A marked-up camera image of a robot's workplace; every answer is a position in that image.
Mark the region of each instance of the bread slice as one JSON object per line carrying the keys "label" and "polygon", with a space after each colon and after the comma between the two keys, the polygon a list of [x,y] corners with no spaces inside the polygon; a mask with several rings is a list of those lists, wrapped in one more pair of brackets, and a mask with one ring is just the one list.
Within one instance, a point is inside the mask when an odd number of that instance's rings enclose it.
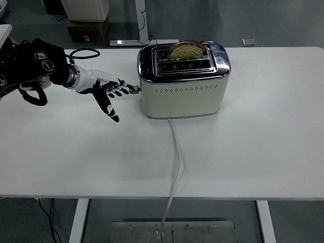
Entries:
{"label": "bread slice", "polygon": [[193,58],[206,54],[205,46],[200,42],[185,41],[174,43],[169,48],[169,58]]}

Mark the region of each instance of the white power cord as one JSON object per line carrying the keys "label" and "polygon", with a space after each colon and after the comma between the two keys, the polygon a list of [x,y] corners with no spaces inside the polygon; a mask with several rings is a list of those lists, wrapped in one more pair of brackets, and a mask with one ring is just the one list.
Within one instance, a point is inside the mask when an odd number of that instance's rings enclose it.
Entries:
{"label": "white power cord", "polygon": [[167,120],[168,120],[168,122],[170,124],[171,130],[172,130],[173,139],[174,139],[174,142],[175,142],[175,145],[176,145],[176,152],[177,152],[177,158],[178,158],[178,168],[177,168],[176,177],[175,177],[174,182],[173,182],[171,194],[170,194],[170,197],[169,197],[168,206],[166,208],[166,211],[164,213],[164,216],[163,216],[163,219],[162,219],[162,222],[161,222],[161,231],[159,233],[161,243],[163,243],[163,227],[164,227],[164,223],[166,221],[166,218],[167,218],[167,215],[168,215],[168,212],[169,212],[169,209],[170,209],[170,205],[171,205],[171,202],[172,202],[172,199],[173,199],[173,195],[174,195],[174,192],[175,192],[175,186],[176,186],[177,180],[178,180],[180,166],[182,164],[182,159],[181,159],[181,156],[180,156],[180,145],[179,145],[179,141],[178,141],[177,132],[176,132],[176,130],[174,128],[173,122],[170,119],[167,119]]}

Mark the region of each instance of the cardboard box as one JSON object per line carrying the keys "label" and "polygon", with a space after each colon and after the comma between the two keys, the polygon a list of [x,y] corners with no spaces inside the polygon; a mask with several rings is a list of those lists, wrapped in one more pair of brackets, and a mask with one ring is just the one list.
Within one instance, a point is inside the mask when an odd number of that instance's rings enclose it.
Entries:
{"label": "cardboard box", "polygon": [[69,21],[67,29],[74,42],[102,42],[105,40],[109,21],[76,22]]}

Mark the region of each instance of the toaster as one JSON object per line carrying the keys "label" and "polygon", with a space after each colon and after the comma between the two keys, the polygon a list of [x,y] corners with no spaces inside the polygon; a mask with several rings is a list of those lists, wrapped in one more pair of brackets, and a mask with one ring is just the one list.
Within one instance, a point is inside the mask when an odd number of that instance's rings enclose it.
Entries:
{"label": "toaster", "polygon": [[230,75],[225,49],[201,42],[204,56],[168,58],[171,44],[147,46],[138,54],[138,76],[144,112],[150,118],[183,118],[217,112]]}

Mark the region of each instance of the robotic arm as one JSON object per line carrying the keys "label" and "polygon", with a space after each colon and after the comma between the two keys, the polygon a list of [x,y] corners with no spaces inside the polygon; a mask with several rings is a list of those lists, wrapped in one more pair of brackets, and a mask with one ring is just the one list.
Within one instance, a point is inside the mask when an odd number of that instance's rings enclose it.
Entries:
{"label": "robotic arm", "polygon": [[[115,95],[136,94],[134,87],[116,76],[98,71],[85,70],[74,64],[74,59],[97,57],[75,57],[72,52],[66,55],[64,49],[35,39],[12,47],[0,55],[0,99],[18,89],[23,98],[34,105],[46,105],[47,98],[43,89],[51,83],[74,89],[80,94],[92,93],[100,108],[115,122],[119,121],[109,98]],[[27,91],[36,90],[39,99]]]}

